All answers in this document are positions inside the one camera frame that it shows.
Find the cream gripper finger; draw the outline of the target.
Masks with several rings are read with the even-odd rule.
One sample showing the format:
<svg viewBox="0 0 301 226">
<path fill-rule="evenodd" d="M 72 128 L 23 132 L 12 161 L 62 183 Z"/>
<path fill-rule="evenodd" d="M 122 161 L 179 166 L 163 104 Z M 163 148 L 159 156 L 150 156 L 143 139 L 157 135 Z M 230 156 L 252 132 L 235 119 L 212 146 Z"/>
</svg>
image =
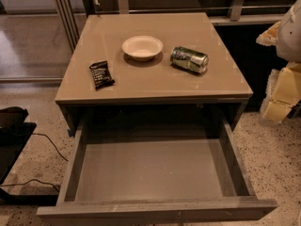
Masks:
<svg viewBox="0 0 301 226">
<path fill-rule="evenodd" d="M 275 46 L 280 22 L 274 23 L 256 38 L 256 43 L 263 46 Z"/>
<path fill-rule="evenodd" d="M 271 123 L 282 123 L 301 100 L 301 72 L 290 68 L 272 70 L 261 104 L 261 117 Z"/>
</svg>

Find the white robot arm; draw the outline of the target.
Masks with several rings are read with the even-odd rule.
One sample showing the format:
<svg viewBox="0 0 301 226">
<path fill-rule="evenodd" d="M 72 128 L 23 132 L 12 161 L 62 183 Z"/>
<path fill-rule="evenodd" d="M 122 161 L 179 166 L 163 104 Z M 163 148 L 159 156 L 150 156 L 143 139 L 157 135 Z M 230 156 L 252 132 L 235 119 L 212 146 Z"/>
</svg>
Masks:
<svg viewBox="0 0 301 226">
<path fill-rule="evenodd" d="M 265 121 L 282 123 L 301 101 L 301 0 L 261 33 L 256 43 L 275 46 L 277 56 L 288 62 L 280 71 L 271 71 L 260 109 Z"/>
</svg>

